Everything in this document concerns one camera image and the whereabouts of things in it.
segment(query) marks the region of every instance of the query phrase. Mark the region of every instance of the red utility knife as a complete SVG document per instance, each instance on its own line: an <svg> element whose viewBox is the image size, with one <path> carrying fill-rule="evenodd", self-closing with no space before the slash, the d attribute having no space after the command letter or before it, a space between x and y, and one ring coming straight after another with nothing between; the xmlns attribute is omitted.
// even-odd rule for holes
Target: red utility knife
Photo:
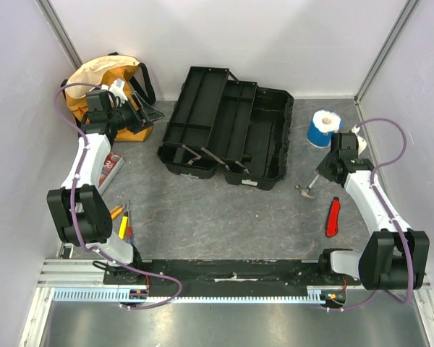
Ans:
<svg viewBox="0 0 434 347"><path fill-rule="evenodd" d="M338 197L334 197L328 211L328 217L326 218L325 231L327 237L333 237L338 233L338 219L339 210L341 209L341 203Z"/></svg>

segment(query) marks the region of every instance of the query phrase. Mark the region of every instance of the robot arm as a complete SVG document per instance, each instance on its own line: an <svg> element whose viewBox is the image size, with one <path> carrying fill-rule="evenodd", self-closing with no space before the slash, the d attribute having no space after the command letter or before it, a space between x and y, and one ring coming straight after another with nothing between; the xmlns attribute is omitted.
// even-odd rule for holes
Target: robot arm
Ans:
<svg viewBox="0 0 434 347"><path fill-rule="evenodd" d="M373 165L358 158L359 143L353 133L335 134L331 150L317 167L317 172L334 181L352 197L371 234L363 253L345 249L326 249L320 256L324 270L359 278L366 289L405 289L407 264L401 239L388 211L378 199L377 191L394 219L404 230L412 255L414 288L421 287L425 274L429 238L424 231L413 231L393 207L378 179L370 186Z"/></svg>
<svg viewBox="0 0 434 347"><path fill-rule="evenodd" d="M131 264L135 262L135 255L139 257L140 254L131 244L122 241L117 233L112 232L111 214L98 192L98 182L117 132L123 128L134 133L142 131L150 127L153 121L162 118L163 114L146 104L139 95L133 95L140 107L137 111L123 93L122 83L124 81L117 80L109 90L102 88L87 94L88 111L84 118L90 123L82 120L80 128L88 139L88 150L77 177L75 202L77 222L86 246L95 246L112 259ZM119 100L117 105L111 105L109 95ZM59 238L76 246L80 244L69 210L69 198L84 149L85 141L80 137L76 158L68 177L60 189L51 190L47 195L47 203Z"/></svg>

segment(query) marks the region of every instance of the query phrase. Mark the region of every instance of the marble-pattern floor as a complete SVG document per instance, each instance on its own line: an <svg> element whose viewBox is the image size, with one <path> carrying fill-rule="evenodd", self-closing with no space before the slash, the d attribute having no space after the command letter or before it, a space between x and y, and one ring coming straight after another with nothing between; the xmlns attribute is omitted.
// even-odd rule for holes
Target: marble-pattern floor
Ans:
<svg viewBox="0 0 434 347"><path fill-rule="evenodd" d="M208 180L170 173L156 151L173 106L155 104L166 118L156 123L145 142L115 143L113 151L126 162L103 194L110 209L131 200L134 242L142 257L311 260L324 248L365 248L366 225L339 185L321 178L312 190L314 200L294 189L297 183L310 183L328 151L307 142L310 118L320 109L335 111L348 130L359 122L353 100L295 100L288 173L268 192L229 185L219 170ZM341 200L339 233L327 238L324 223L334 196ZM120 220L114 221L115 231Z"/></svg>

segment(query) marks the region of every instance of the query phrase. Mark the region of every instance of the blue tape roll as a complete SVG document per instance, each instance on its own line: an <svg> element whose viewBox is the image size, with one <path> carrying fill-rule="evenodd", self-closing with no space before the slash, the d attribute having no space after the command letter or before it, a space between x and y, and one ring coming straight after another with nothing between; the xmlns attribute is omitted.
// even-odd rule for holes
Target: blue tape roll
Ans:
<svg viewBox="0 0 434 347"><path fill-rule="evenodd" d="M327 148L331 143L331 137L335 132L338 132L342 125L342 120L339 122L339 126L336 130L330 132L321 132L312 120L310 121L309 129L307 130L307 140L314 146L318 148Z"/></svg>

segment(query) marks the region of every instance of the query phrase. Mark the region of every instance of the orange handle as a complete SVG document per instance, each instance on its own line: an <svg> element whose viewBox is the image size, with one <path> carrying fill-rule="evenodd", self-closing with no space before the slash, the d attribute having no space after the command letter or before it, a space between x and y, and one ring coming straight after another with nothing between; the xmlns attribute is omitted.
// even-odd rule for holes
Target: orange handle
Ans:
<svg viewBox="0 0 434 347"><path fill-rule="evenodd" d="M111 219L115 219L115 217L117 217L118 215L120 215L123 211L123 207L119 208L116 212L111 214Z"/></svg>
<svg viewBox="0 0 434 347"><path fill-rule="evenodd" d="M120 208L120 206L116 206L111 208L111 210L109 211L109 213L113 213L115 210L117 210L118 208Z"/></svg>

